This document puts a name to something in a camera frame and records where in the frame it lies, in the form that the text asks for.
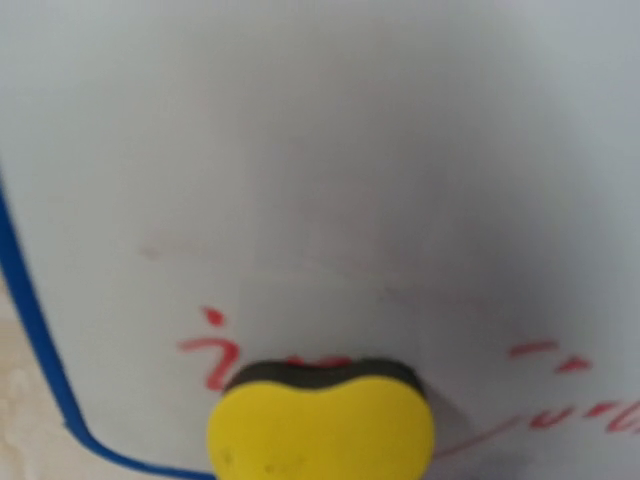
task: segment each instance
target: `blue border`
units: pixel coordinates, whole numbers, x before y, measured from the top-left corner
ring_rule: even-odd
[[[35,350],[36,358],[49,383],[53,396],[60,410],[62,410],[66,427],[78,442],[93,453],[113,463],[141,472],[194,480],[215,480],[216,477],[210,473],[151,465],[126,457],[105,447],[91,435],[80,412],[78,402],[73,395],[73,390],[67,380],[64,367],[38,304],[15,230],[13,229],[2,182],[0,182],[0,264],[4,270],[7,285],[20,314],[22,324]]]

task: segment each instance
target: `beige wall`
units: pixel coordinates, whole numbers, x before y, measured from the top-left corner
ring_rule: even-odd
[[[0,278],[0,480],[143,480],[65,430]]]

